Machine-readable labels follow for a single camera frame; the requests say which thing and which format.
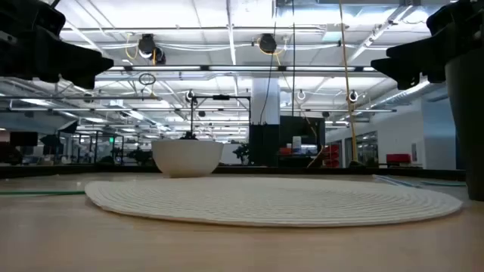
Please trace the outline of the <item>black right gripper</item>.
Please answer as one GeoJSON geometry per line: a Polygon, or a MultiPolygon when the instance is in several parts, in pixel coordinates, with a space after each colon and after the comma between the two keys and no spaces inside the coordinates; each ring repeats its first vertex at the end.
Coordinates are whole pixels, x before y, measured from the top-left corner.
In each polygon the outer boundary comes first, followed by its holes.
{"type": "Polygon", "coordinates": [[[427,21],[431,36],[397,45],[386,50],[389,58],[371,61],[371,67],[390,77],[398,90],[407,90],[420,83],[421,73],[429,82],[445,81],[445,65],[462,54],[482,47],[484,23],[427,21]]]}

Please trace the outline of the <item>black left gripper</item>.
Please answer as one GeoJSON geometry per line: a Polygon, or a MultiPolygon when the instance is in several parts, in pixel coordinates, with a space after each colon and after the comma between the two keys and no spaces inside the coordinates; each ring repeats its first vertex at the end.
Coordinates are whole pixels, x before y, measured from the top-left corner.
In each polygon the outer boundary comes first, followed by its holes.
{"type": "Polygon", "coordinates": [[[93,89],[95,77],[113,67],[113,60],[99,51],[50,36],[0,36],[0,76],[44,82],[60,77],[75,86],[93,89]],[[72,62],[61,71],[62,61],[72,62]]]}

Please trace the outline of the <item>dark tall plastic cup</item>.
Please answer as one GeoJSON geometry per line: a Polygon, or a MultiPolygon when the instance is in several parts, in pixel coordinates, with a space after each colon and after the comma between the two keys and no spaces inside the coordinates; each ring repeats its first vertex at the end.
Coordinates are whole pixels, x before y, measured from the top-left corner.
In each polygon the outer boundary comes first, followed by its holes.
{"type": "Polygon", "coordinates": [[[484,202],[484,48],[449,61],[445,76],[468,196],[484,202]]]}

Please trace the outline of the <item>teal plastic utensil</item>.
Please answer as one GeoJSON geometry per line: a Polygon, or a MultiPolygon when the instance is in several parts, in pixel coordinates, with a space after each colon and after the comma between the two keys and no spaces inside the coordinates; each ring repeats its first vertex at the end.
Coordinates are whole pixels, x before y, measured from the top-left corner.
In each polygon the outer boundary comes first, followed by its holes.
{"type": "Polygon", "coordinates": [[[440,187],[466,187],[465,182],[460,181],[420,181],[426,186],[440,186],[440,187]]]}

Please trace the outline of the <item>green plastic utensil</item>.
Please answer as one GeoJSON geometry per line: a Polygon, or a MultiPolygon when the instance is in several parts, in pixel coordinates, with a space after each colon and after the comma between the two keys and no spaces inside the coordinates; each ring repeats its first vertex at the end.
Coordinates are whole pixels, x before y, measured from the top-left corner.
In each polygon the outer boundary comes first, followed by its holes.
{"type": "Polygon", "coordinates": [[[0,196],[62,196],[85,195],[85,191],[0,191],[0,196]]]}

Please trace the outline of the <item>white ceramic bowl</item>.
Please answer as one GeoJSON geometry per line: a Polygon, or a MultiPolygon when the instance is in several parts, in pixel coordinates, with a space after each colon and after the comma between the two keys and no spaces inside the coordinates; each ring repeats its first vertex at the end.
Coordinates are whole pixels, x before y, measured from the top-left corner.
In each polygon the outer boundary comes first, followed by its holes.
{"type": "Polygon", "coordinates": [[[200,140],[158,140],[151,142],[157,168],[170,178],[210,175],[220,163],[224,144],[200,140]]]}

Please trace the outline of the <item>black monitor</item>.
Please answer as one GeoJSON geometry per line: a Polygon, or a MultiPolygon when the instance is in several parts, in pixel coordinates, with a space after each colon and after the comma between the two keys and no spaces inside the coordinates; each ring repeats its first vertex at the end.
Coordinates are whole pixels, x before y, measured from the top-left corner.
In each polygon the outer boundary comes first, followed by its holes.
{"type": "Polygon", "coordinates": [[[38,145],[39,134],[35,131],[11,131],[10,144],[15,147],[35,147],[38,145]]]}

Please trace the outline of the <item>red box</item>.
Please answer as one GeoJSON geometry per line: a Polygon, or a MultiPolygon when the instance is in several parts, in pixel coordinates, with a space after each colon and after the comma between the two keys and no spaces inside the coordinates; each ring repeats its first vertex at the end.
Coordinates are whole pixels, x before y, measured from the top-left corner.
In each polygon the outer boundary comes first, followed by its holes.
{"type": "Polygon", "coordinates": [[[386,155],[386,164],[389,167],[400,167],[411,164],[411,156],[405,153],[389,153],[386,155]]]}

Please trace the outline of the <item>red storage bin rack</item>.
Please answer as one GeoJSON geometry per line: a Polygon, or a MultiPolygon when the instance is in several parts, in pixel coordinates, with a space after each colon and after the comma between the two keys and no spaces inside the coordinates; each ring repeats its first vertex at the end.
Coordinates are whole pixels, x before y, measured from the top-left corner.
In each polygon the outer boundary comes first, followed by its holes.
{"type": "Polygon", "coordinates": [[[340,145],[331,144],[324,148],[324,165],[327,168],[339,168],[340,167],[340,145]]]}

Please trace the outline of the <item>black cabinet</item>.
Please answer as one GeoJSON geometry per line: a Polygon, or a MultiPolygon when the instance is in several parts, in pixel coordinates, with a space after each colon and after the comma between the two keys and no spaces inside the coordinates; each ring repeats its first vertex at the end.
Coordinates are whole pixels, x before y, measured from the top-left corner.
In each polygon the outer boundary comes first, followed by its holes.
{"type": "Polygon", "coordinates": [[[325,119],[282,116],[279,127],[278,166],[320,168],[323,166],[325,119]]]}

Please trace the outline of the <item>white building column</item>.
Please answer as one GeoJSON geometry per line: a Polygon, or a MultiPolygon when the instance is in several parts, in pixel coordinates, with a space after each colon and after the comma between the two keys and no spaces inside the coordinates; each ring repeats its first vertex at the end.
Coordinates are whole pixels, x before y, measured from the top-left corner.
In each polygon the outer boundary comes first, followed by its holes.
{"type": "Polygon", "coordinates": [[[278,79],[252,79],[250,102],[250,122],[252,124],[278,125],[280,123],[280,86],[278,79]]]}

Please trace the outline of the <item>white woven round placemat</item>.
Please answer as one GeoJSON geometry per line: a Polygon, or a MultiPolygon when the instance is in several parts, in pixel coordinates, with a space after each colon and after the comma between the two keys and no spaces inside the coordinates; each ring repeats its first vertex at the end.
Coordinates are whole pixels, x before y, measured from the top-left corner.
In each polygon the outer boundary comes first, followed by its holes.
{"type": "Polygon", "coordinates": [[[92,181],[85,195],[121,215],[249,227],[401,224],[445,217],[463,206],[433,190],[302,178],[92,181]]]}

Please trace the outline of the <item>black workstation frame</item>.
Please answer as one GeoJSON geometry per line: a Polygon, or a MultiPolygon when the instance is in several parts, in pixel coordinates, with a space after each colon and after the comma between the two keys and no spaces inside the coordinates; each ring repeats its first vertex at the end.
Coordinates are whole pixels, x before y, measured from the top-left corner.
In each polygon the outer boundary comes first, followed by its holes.
{"type": "Polygon", "coordinates": [[[125,137],[104,131],[77,131],[73,134],[58,132],[60,145],[53,155],[57,164],[124,163],[125,137]]]}

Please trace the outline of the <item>black table border rail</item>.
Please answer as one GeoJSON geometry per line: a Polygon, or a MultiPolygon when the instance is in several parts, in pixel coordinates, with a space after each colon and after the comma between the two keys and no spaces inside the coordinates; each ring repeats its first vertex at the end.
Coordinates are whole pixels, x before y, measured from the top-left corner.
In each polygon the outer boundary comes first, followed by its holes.
{"type": "MultiPolygon", "coordinates": [[[[25,178],[49,175],[74,175],[86,173],[158,173],[155,166],[123,165],[56,165],[56,166],[0,166],[0,178],[25,178]]],[[[465,181],[464,170],[428,170],[419,168],[279,168],[255,166],[220,166],[213,171],[225,175],[390,175],[465,181]]]]}

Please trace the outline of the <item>black overhead frame rig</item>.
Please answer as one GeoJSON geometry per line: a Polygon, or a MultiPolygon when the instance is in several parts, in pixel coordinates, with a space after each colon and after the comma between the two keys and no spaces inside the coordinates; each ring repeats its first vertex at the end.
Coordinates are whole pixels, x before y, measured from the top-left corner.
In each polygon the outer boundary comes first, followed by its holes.
{"type": "Polygon", "coordinates": [[[206,100],[206,99],[212,99],[212,100],[230,100],[230,99],[235,99],[246,111],[249,112],[249,118],[251,118],[251,101],[250,101],[250,96],[237,96],[237,95],[226,95],[226,94],[215,94],[215,95],[201,95],[201,96],[197,96],[195,95],[193,92],[191,92],[191,97],[190,97],[190,102],[191,102],[191,121],[190,121],[190,125],[191,125],[191,133],[194,132],[194,102],[200,98],[201,101],[197,103],[197,106],[201,106],[202,103],[206,100]],[[246,107],[241,101],[240,99],[247,99],[248,100],[248,105],[249,107],[246,107]]]}

